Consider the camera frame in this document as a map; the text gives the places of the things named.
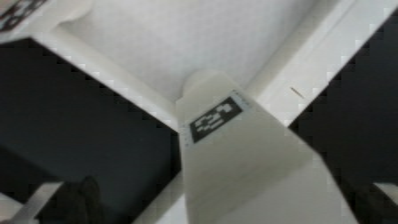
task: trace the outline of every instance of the qr code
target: qr code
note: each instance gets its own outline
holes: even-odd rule
[[[196,143],[200,139],[216,131],[241,112],[243,110],[234,102],[234,99],[228,97],[189,123],[193,143]]]
[[[19,0],[0,15],[0,32],[10,31],[47,0]]]

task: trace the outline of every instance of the white surface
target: white surface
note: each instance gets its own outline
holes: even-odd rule
[[[0,193],[0,222],[10,219],[19,209],[21,203]]]
[[[285,125],[324,89],[395,6],[398,0],[319,1],[248,87],[250,95]]]
[[[316,0],[95,0],[63,28],[173,102],[189,74],[246,86]]]
[[[232,90],[237,86],[218,74],[177,101],[188,223],[356,223],[323,160],[243,94],[243,113],[189,143],[189,123]],[[204,119],[221,121],[218,113]]]
[[[271,55],[264,70],[259,72],[248,86],[250,94],[255,96],[260,106],[285,126],[323,90],[328,80],[388,17],[395,5],[395,0],[317,1],[316,9],[307,14],[305,22],[282,43],[282,48],[276,54]],[[113,13],[113,17],[118,16],[125,17],[124,14]],[[122,21],[124,26],[127,26],[129,20]],[[106,30],[92,32],[92,38],[102,38],[102,43],[117,40],[117,44],[122,36],[109,39],[108,35],[111,34],[104,32]],[[115,63],[120,63],[111,59],[108,52],[101,54],[101,51],[97,52],[97,49],[90,47],[93,44],[85,43],[72,35],[58,28],[53,33],[40,34],[37,40],[175,130],[173,102],[166,100],[152,86],[141,83],[140,78],[136,78],[140,77],[138,74],[115,65]],[[301,93],[303,99],[291,91],[291,87]],[[182,200],[166,200],[173,188],[166,188],[164,192],[159,195],[161,202],[152,202],[152,207],[161,204],[163,209],[156,210],[156,212],[152,210],[145,212],[145,217],[150,216],[152,219],[145,222],[138,218],[136,223],[175,224],[170,219],[159,217],[184,217]]]
[[[374,184],[385,195],[388,196],[392,202],[398,205],[398,186],[390,183],[376,183]]]

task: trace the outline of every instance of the black object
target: black object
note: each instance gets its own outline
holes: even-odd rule
[[[63,183],[38,214],[42,224],[104,224],[101,190],[92,177]]]
[[[291,124],[323,156],[351,210],[365,224],[395,223],[372,206],[379,194],[371,193],[369,187],[376,182],[398,183],[395,59],[398,11]]]
[[[398,224],[398,205],[371,184],[355,189],[353,211],[363,224]]]
[[[179,171],[175,132],[31,40],[0,46],[0,167],[21,202],[92,176],[106,223],[131,223]]]

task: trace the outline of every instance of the dark surface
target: dark surface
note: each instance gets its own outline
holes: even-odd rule
[[[111,223],[127,223],[179,171],[175,133],[22,40],[0,46],[0,192],[97,179]]]
[[[398,183],[398,12],[291,129],[323,156],[351,206],[362,206],[358,189]]]

